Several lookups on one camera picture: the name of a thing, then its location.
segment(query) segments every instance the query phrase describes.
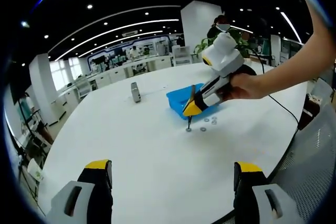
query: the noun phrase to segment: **desk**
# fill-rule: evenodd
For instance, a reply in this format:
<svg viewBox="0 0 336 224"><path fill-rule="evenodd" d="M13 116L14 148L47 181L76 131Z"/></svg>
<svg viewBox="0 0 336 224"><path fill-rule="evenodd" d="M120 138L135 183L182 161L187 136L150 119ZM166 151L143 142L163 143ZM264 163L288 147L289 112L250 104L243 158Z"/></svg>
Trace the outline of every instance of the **desk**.
<svg viewBox="0 0 336 224"><path fill-rule="evenodd" d="M159 61L159 60L165 60L165 59L171 59L173 56L146 56L146 57L142 57L140 60L137 60L137 61L133 61L133 62L128 62L128 63L124 63L123 65L119 66L119 67L116 67L116 68L112 68L110 70L107 70L105 72L102 72L102 73L95 73L93 75L90 75L90 76L86 76L86 78L89 80L89 81L93 81L93 80L96 80L96 79L99 79L100 77L102 76L105 76L107 74L110 74L110 73L114 73L116 71L120 71L120 70L124 70L125 71L125 75L126 77L128 78L129 77L129 72L128 72L128 68L131 68L133 66L136 66L136 65L139 65L139 64L147 64L147 63L150 63L152 61ZM61 97L62 95L65 95L67 92L71 91L71 90L74 90L76 89L76 86L73 84L72 86L66 88L60 95L59 97Z"/></svg>
<svg viewBox="0 0 336 224"><path fill-rule="evenodd" d="M251 66L261 73L261 65ZM192 132L169 107L166 93L206 82L203 63L128 78L98 89L60 130L44 165L38 203L50 201L91 161L112 160L112 223L210 224L233 210L234 162L250 162L268 176L296 130L295 119L269 97L231 100L215 113L217 125L193 121ZM134 103L131 83L142 95ZM307 83L273 94L300 118ZM200 127L207 128L201 132Z"/></svg>

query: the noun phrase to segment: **blue tray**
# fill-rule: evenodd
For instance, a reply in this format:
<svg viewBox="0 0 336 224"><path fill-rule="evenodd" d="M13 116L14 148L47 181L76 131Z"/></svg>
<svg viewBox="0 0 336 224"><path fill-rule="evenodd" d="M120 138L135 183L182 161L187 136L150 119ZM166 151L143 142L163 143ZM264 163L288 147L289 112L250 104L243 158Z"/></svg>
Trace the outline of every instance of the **blue tray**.
<svg viewBox="0 0 336 224"><path fill-rule="evenodd" d="M203 83L198 83L195 86L196 86L195 90L197 92L203 86ZM184 120L188 119L188 117L183 115L183 109L190 98L191 87L192 86L174 90L166 94L169 100L169 106ZM204 118L206 116L213 114L216 110L217 110L216 106L210 106L201 114L194 116L194 118Z"/></svg>

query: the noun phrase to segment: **hand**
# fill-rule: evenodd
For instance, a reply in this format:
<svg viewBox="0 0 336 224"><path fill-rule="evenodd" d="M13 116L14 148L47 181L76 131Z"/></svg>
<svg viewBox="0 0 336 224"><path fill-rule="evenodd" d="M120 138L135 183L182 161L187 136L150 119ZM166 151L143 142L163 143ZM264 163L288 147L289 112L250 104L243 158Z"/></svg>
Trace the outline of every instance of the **hand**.
<svg viewBox="0 0 336 224"><path fill-rule="evenodd" d="M231 78L233 90L224 95L223 101L232 99L260 99L267 95L261 85L262 76L250 76L245 73Z"/></svg>

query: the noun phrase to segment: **window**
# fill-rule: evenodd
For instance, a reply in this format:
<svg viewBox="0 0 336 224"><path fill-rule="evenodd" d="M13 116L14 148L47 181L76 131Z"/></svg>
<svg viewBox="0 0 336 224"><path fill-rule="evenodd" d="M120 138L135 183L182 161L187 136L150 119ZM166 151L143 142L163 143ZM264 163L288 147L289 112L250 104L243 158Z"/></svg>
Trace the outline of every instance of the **window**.
<svg viewBox="0 0 336 224"><path fill-rule="evenodd" d="M69 58L69 64L71 69L71 74L74 80L76 80L80 75L83 74L82 69L80 68L78 58Z"/></svg>
<svg viewBox="0 0 336 224"><path fill-rule="evenodd" d="M69 83L63 60L50 62L50 70L56 90L60 90Z"/></svg>

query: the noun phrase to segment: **black ceiling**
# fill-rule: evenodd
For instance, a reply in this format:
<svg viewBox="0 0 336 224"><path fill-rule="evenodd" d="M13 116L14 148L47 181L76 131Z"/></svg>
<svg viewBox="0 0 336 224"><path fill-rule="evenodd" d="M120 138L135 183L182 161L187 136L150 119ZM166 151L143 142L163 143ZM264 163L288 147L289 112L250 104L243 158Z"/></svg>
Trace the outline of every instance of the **black ceiling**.
<svg viewBox="0 0 336 224"><path fill-rule="evenodd" d="M15 33L14 38L16 44L13 47L13 60L17 64L28 63L40 53L48 52L57 43L65 37L72 34L81 27L99 20L106 16L130 10L134 8L146 6L162 6L162 5L180 5L181 7L167 8L150 8L127 12L116 15L100 22L97 22L60 43L56 48L50 51L51 60L55 60L61 54L72 48L73 46L91 38L97 34L103 33L123 25L134 24L138 22L172 19L180 17L180 10L192 0L43 0L36 8L34 5L38 0L13 0L10 6L17 9L15 25L19 25L20 20L26 20L30 28L21 28ZM222 10L226 12L226 16L232 25L252 30L256 36L266 36L270 33L277 34L281 32L282 36L297 40L287 22L281 16L280 11L275 7L280 7L285 12L295 26L302 42L305 42L311 33L312 26L308 9L304 0L198 0L220 5ZM92 4L93 8L88 10L86 6ZM153 30L164 30L164 33L177 30L178 33L183 32L181 22L155 23L150 25L142 25L136 27L143 32ZM76 53L82 54L93 49L97 45L102 45L116 39L116 35L120 36L127 29L118 30L107 35L92 40L72 52L66 54L64 58L74 57Z"/></svg>

